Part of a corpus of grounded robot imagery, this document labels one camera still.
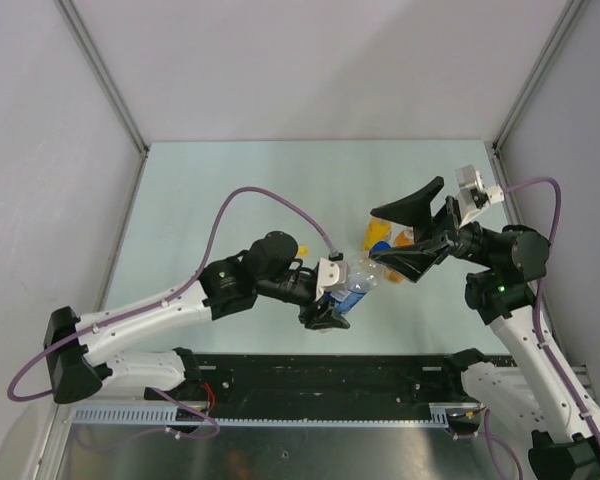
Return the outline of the orange juice bottle yellow cap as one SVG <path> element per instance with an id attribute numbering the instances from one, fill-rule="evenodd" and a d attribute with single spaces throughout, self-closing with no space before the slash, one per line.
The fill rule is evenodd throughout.
<path id="1" fill-rule="evenodd" d="M 404 227 L 393 239 L 391 245 L 393 247 L 404 247 L 414 244 L 414 230 L 412 227 Z M 390 267 L 385 268 L 385 278 L 389 282 L 401 283 L 405 277 L 391 269 Z"/>

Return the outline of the blue bottle cap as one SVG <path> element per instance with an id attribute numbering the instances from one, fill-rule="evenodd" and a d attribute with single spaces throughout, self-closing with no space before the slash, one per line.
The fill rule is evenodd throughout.
<path id="1" fill-rule="evenodd" d="M 386 250 L 389 250 L 390 248 L 391 248 L 391 245 L 388 242 L 379 241 L 371 247 L 371 249 L 369 250 L 369 255 L 373 255 L 376 252 L 386 251 Z"/>

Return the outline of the yellow honey pomelo drink bottle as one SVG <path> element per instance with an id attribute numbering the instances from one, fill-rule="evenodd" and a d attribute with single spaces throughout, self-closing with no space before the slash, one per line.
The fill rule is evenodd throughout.
<path id="1" fill-rule="evenodd" d="M 380 241 L 389 242 L 392 236 L 392 223 L 374 216 L 370 217 L 361 244 L 362 251 L 369 251 Z"/>

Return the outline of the clear blue-cap water bottle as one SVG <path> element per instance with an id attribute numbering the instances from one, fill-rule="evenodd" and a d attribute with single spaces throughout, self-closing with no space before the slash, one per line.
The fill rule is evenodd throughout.
<path id="1" fill-rule="evenodd" d="M 369 251 L 342 260 L 349 265 L 347 285 L 341 290 L 327 293 L 330 293 L 336 301 L 334 310 L 346 319 L 358 303 L 379 286 L 384 275 L 384 267 L 370 258 Z"/>

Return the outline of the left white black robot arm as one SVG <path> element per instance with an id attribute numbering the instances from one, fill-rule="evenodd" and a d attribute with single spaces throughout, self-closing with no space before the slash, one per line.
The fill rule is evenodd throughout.
<path id="1" fill-rule="evenodd" d="M 293 237 L 273 231 L 249 249 L 209 263 L 197 278 L 134 304 L 83 315 L 69 306 L 53 311 L 43 346 L 54 402 L 73 404 L 103 389 L 137 387 L 194 397 L 201 375 L 191 351 L 138 352 L 136 346 L 249 310 L 261 296 L 297 306 L 308 330 L 349 328 L 331 296 L 350 272 L 343 255 L 306 268 L 297 252 Z"/>

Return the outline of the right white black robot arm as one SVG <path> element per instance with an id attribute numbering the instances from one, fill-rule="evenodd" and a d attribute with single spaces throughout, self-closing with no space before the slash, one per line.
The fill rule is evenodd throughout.
<path id="1" fill-rule="evenodd" d="M 499 232 L 482 227 L 477 217 L 511 190 L 487 187 L 477 173 L 460 173 L 458 194 L 433 213 L 431 202 L 443 185 L 437 176 L 417 192 L 372 209 L 372 216 L 414 233 L 413 244 L 372 257 L 412 282 L 449 257 L 482 266 L 466 277 L 465 302 L 506 347 L 526 383 L 517 387 L 478 350 L 468 349 L 448 358 L 443 393 L 453 401 L 481 402 L 511 430 L 528 436 L 527 458 L 536 478 L 600 479 L 600 406 L 541 315 L 553 238 L 524 225 Z"/>

